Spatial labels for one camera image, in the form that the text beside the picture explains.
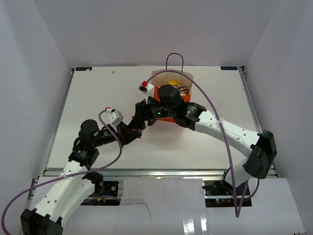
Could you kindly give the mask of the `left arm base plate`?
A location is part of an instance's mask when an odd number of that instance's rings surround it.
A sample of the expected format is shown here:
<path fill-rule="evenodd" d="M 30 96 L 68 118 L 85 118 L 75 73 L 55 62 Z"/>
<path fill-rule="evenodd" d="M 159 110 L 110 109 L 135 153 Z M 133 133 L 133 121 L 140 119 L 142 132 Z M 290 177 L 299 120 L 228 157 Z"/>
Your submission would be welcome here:
<path fill-rule="evenodd" d="M 103 196 L 115 196 L 118 197 L 118 181 L 104 181 L 101 186 L 98 187 L 96 193 L 92 194 L 90 197 L 98 197 L 96 200 L 87 202 L 87 205 L 91 206 L 118 206 L 120 203 L 111 197 Z"/>

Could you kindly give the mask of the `yellow snack packet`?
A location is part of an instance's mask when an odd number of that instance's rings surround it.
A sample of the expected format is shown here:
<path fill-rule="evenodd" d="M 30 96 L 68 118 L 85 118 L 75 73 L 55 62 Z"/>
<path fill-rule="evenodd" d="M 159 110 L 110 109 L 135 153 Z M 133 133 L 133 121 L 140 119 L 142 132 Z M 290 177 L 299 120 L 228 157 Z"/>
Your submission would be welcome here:
<path fill-rule="evenodd" d="M 171 85 L 171 86 L 173 86 L 173 87 L 178 87 L 178 86 L 180 85 L 179 82 L 173 81 L 173 80 L 169 81 L 168 84 Z"/>

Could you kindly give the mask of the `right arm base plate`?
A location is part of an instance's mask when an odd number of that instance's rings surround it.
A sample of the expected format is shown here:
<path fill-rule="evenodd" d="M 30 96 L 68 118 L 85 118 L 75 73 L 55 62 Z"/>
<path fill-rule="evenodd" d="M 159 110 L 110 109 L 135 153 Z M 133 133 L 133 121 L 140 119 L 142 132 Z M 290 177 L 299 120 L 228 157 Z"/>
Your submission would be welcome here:
<path fill-rule="evenodd" d="M 207 208 L 230 208 L 234 207 L 234 196 L 232 189 L 224 189 L 220 181 L 207 180 L 203 182 L 202 186 L 205 194 L 205 205 Z M 239 206 L 241 197 L 243 195 L 245 183 L 242 183 L 236 188 L 237 204 Z M 242 207 L 252 207 L 252 201 L 249 199 L 250 190 L 247 186 L 246 194 Z"/>

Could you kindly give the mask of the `brown snack bar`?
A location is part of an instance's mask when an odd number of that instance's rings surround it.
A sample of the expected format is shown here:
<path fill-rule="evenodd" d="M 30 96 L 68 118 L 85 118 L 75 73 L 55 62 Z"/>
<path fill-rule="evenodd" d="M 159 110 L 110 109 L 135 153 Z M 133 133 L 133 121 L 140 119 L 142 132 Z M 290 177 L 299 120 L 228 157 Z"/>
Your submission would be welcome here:
<path fill-rule="evenodd" d="M 188 94 L 190 92 L 190 85 L 183 85 L 183 86 L 178 86 L 175 87 L 180 93 L 182 94 Z"/>

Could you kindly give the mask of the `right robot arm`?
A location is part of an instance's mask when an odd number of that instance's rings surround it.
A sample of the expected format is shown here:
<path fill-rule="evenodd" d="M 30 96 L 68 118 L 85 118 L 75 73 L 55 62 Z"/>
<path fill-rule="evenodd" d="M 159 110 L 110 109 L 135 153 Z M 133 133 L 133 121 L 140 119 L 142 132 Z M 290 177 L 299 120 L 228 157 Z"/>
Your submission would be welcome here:
<path fill-rule="evenodd" d="M 242 183 L 255 178 L 265 179 L 277 155 L 274 134 L 268 130 L 246 130 L 221 120 L 205 107 L 184 101 L 178 90 L 171 85 L 156 89 L 143 82 L 139 88 L 145 99 L 135 105 L 135 114 L 129 126 L 144 130 L 158 119 L 173 119 L 174 123 L 192 131 L 207 134 L 225 143 L 227 151 L 235 148 L 245 156 L 237 165 L 230 165 L 221 182 L 221 190 L 233 195 Z"/>

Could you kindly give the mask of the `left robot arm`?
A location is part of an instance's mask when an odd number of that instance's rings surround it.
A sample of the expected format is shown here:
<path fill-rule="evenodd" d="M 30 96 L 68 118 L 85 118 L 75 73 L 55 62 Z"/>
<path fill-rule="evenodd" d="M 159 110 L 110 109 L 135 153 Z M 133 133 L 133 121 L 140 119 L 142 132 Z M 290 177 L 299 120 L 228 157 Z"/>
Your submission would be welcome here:
<path fill-rule="evenodd" d="M 22 232 L 25 235 L 61 235 L 71 215 L 90 195 L 103 191 L 103 175 L 90 172 L 99 156 L 98 147 L 119 140 L 126 145 L 141 137 L 145 126 L 120 122 L 99 129 L 93 119 L 81 124 L 72 153 L 60 174 L 60 180 L 51 187 L 33 209 L 21 214 Z"/>

